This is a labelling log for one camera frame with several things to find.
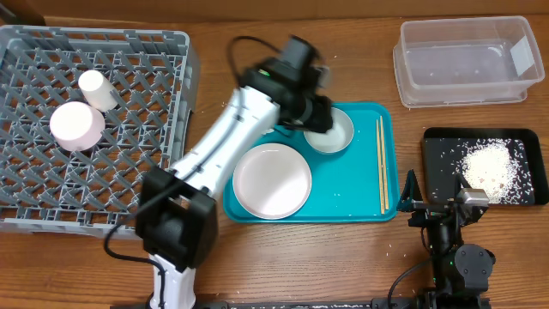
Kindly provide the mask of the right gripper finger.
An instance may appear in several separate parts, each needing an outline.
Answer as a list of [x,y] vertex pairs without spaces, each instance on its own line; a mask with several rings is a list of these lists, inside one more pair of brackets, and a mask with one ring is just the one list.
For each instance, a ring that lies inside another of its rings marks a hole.
[[463,197],[469,193],[471,189],[470,184],[466,181],[464,176],[460,173],[455,175],[455,197]]
[[406,182],[399,200],[399,210],[414,210],[416,203],[422,203],[419,184],[415,172],[410,169],[407,172]]

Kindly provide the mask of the grey-green bowl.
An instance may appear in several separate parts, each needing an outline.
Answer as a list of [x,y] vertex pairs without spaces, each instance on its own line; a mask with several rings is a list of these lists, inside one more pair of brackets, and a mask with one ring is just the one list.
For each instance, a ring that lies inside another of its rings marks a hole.
[[354,126],[350,117],[341,109],[332,107],[333,126],[326,133],[306,131],[305,140],[316,151],[334,154],[344,150],[353,140]]

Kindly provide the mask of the large white plate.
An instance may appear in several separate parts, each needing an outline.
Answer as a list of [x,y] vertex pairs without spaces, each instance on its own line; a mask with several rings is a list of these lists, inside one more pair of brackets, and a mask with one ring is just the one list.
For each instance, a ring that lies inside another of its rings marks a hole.
[[311,194],[312,173],[294,148],[265,143],[244,154],[234,170],[232,187],[248,213],[264,220],[279,220],[305,205]]

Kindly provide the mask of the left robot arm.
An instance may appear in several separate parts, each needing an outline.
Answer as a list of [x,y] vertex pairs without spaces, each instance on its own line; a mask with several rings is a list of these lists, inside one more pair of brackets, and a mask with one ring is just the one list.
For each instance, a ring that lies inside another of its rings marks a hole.
[[192,151],[144,176],[136,234],[155,267],[150,308],[191,308],[196,269],[219,235],[216,204],[247,150],[276,125],[324,133],[331,101],[318,94],[325,69],[320,52],[292,36],[274,57],[235,72],[225,111]]

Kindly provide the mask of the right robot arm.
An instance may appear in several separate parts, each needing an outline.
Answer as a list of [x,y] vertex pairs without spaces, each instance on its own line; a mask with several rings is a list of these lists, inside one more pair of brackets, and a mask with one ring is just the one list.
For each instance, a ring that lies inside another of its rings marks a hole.
[[[462,238],[462,228],[477,222],[489,208],[485,191],[472,188],[460,174],[455,176],[454,196],[443,203],[423,200],[413,170],[397,209],[408,212],[410,227],[420,229],[422,244],[429,257],[402,273],[391,285],[389,308],[489,308],[490,301],[481,295],[488,290],[495,255]],[[426,265],[432,267],[434,286],[424,288],[412,299],[394,300],[396,286],[408,275]]]

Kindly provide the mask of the white paper cup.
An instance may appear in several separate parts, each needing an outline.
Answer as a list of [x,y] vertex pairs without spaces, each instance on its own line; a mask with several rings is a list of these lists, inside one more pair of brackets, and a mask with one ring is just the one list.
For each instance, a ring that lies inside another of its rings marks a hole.
[[118,106],[111,91],[115,88],[106,77],[97,70],[87,70],[78,78],[78,86],[87,103],[95,109],[106,112]]

